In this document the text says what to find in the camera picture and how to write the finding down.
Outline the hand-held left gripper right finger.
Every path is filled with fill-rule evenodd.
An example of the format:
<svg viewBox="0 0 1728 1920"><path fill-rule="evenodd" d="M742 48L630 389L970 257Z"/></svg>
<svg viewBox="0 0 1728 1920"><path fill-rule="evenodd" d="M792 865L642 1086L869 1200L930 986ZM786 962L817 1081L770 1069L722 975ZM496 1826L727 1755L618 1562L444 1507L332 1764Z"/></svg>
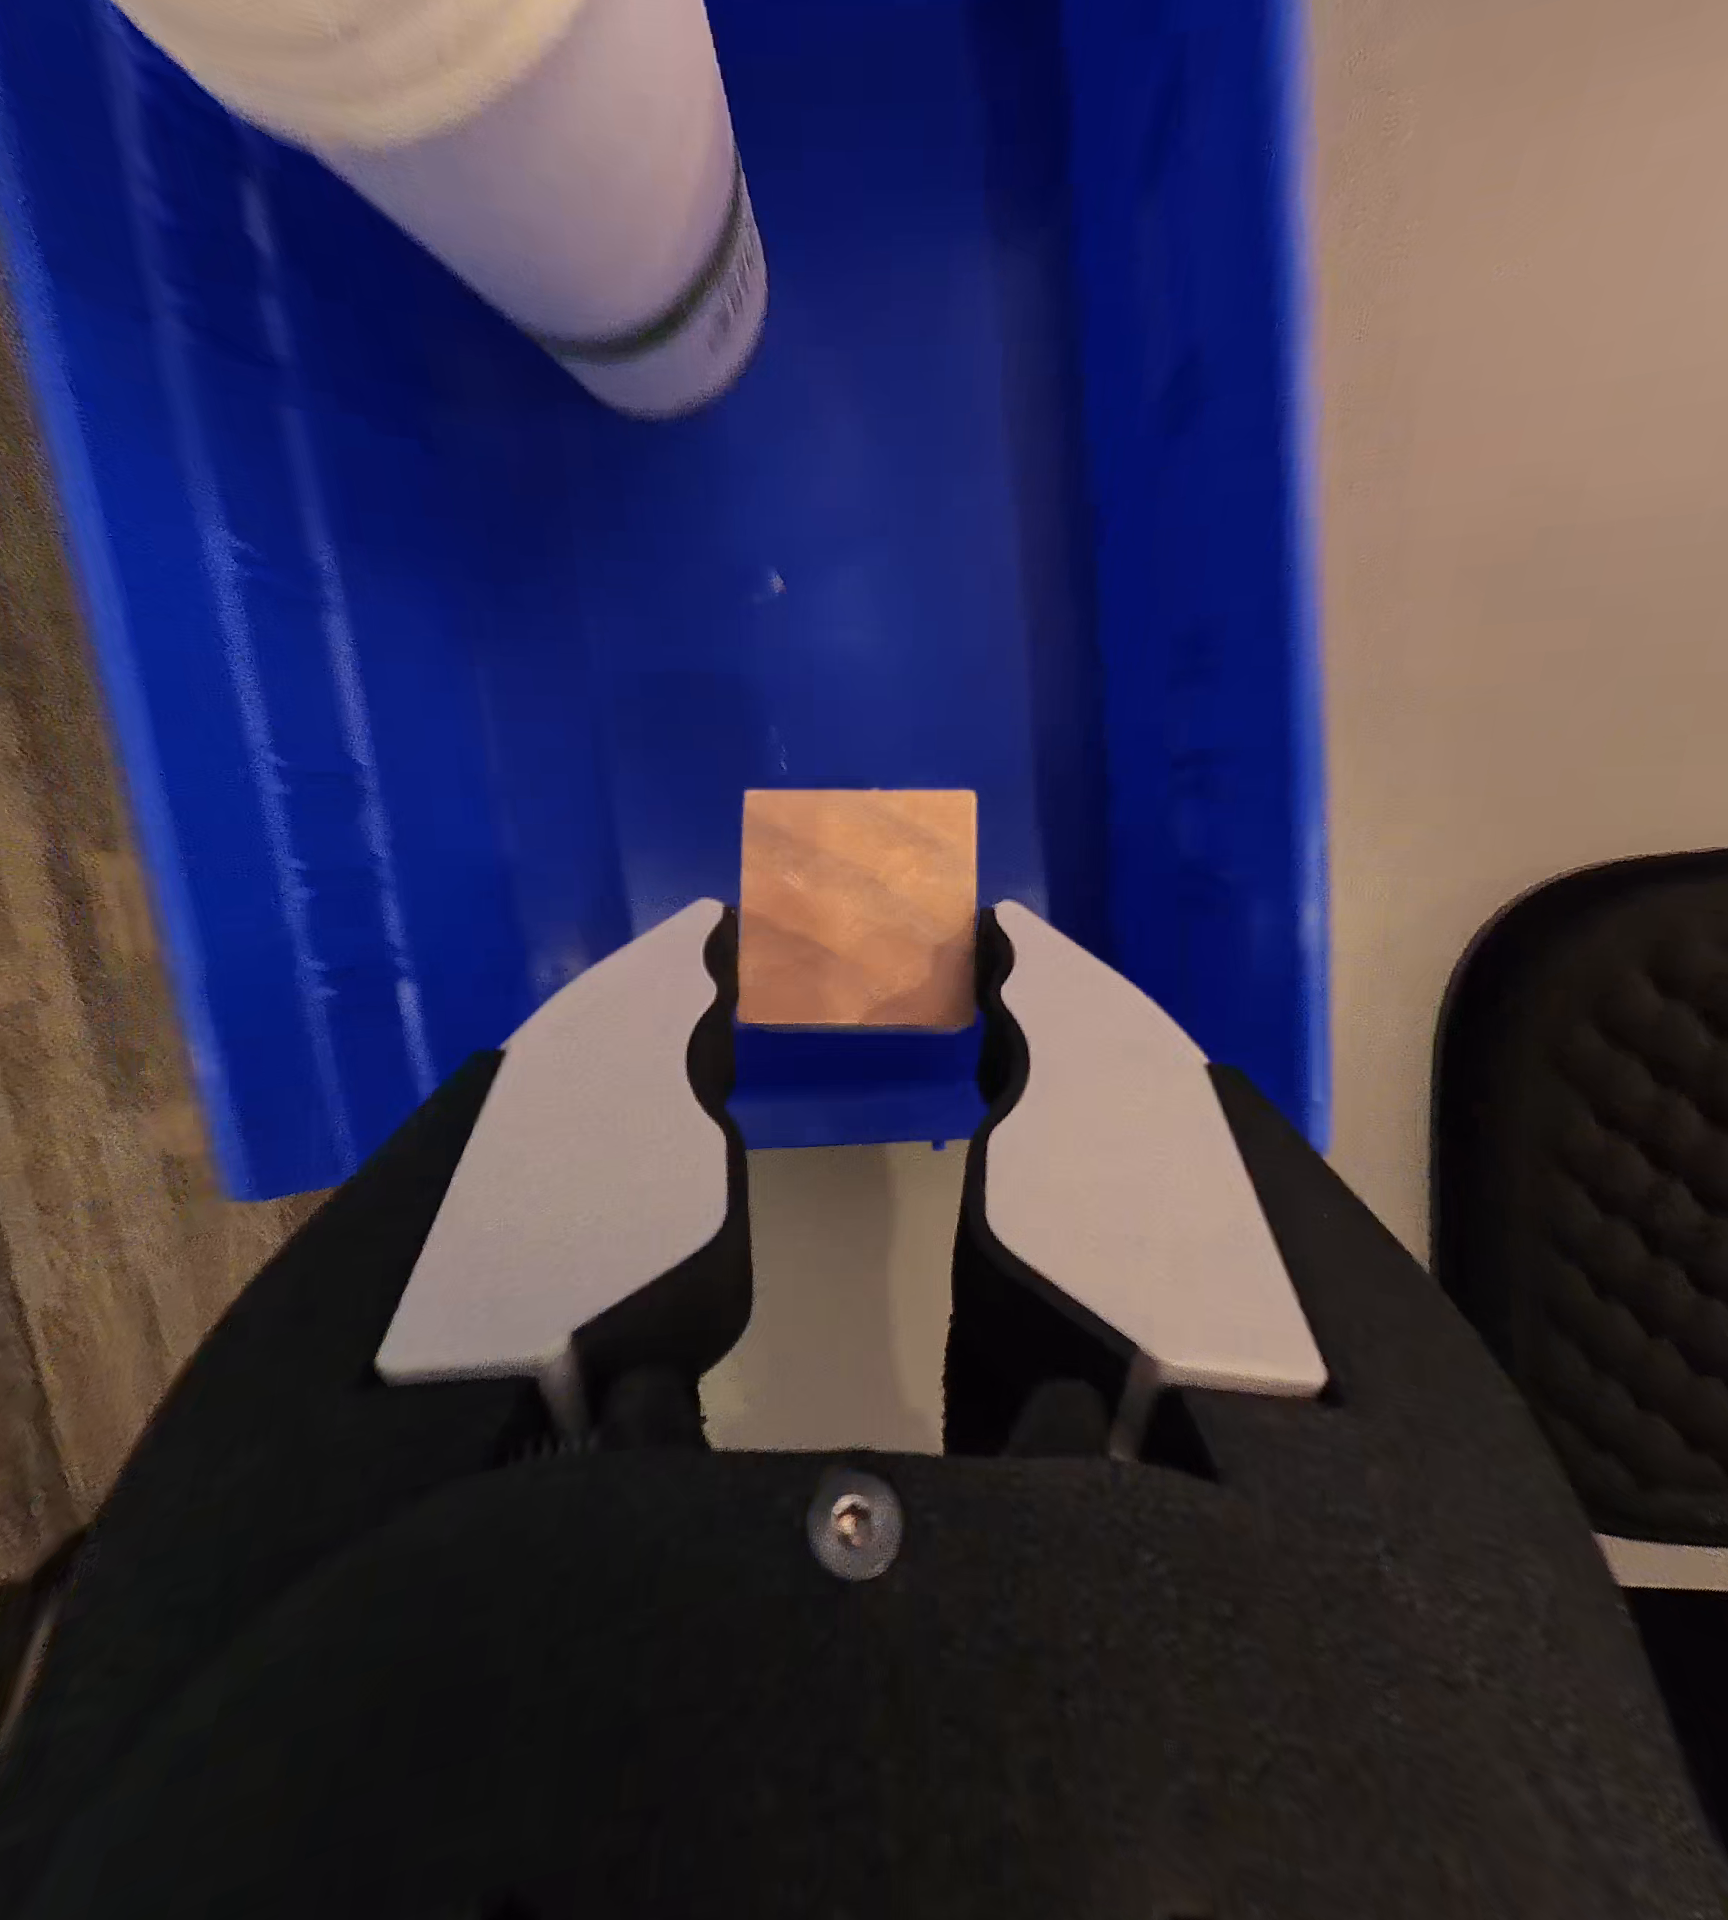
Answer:
<svg viewBox="0 0 1728 1920"><path fill-rule="evenodd" d="M1198 1039L1016 899L980 913L973 986L942 1449L1176 1456L1190 1397L1323 1404L1327 1361Z"/></svg>

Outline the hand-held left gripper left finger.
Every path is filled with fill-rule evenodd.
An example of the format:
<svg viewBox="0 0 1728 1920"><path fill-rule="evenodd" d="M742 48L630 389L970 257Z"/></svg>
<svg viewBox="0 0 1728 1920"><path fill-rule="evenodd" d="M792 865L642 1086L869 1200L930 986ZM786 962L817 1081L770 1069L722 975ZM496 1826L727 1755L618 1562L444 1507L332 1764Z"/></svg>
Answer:
<svg viewBox="0 0 1728 1920"><path fill-rule="evenodd" d="M737 918L694 899L501 1046L376 1349L392 1386L523 1382L565 1451L704 1451L753 1310Z"/></svg>

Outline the wooden cube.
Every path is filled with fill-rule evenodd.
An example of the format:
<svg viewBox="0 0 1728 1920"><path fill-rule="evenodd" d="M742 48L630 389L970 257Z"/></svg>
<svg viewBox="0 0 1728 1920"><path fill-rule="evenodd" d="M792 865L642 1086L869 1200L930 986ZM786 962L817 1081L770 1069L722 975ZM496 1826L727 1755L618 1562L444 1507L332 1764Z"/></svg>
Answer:
<svg viewBox="0 0 1728 1920"><path fill-rule="evenodd" d="M735 1016L786 1034L962 1034L978 912L972 787L750 787Z"/></svg>

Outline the blue plastic bin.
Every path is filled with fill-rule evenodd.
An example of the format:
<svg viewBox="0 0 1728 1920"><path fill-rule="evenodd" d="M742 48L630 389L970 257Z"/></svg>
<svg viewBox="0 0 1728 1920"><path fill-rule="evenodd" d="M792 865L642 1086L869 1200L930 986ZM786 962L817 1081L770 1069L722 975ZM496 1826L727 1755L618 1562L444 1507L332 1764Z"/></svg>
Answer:
<svg viewBox="0 0 1728 1920"><path fill-rule="evenodd" d="M585 395L109 4L0 4L0 250L208 1135L328 1188L759 787L1332 1128L1300 4L712 4L770 272Z"/></svg>

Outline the white paper cup stack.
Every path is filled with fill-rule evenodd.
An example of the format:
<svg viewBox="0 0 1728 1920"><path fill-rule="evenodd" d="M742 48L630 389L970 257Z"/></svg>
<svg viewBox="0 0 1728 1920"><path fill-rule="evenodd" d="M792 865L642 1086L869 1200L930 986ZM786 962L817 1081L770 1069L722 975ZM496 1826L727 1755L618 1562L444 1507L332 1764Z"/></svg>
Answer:
<svg viewBox="0 0 1728 1920"><path fill-rule="evenodd" d="M492 104L323 165L634 419L722 397L767 268L707 6L582 4Z"/></svg>

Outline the white paper cup green band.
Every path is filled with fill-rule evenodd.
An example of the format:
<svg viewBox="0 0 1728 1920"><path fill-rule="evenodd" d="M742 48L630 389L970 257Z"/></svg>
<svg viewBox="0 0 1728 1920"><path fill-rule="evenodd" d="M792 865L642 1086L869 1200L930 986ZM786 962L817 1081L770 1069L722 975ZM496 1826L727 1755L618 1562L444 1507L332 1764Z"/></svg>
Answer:
<svg viewBox="0 0 1728 1920"><path fill-rule="evenodd" d="M396 111L427 90L522 73L585 1L127 1L194 77L263 111Z"/></svg>
<svg viewBox="0 0 1728 1920"><path fill-rule="evenodd" d="M712 59L704 4L135 4L134 19L234 111L329 148L451 130L553 57L622 98Z"/></svg>

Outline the black textured cushion pad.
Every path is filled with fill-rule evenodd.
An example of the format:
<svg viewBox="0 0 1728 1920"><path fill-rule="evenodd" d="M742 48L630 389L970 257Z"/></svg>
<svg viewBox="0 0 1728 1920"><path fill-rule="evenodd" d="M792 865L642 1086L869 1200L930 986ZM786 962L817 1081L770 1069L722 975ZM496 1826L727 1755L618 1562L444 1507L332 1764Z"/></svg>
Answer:
<svg viewBox="0 0 1728 1920"><path fill-rule="evenodd" d="M1481 924L1433 1034L1430 1264L1597 1531L1728 1547L1728 848Z"/></svg>

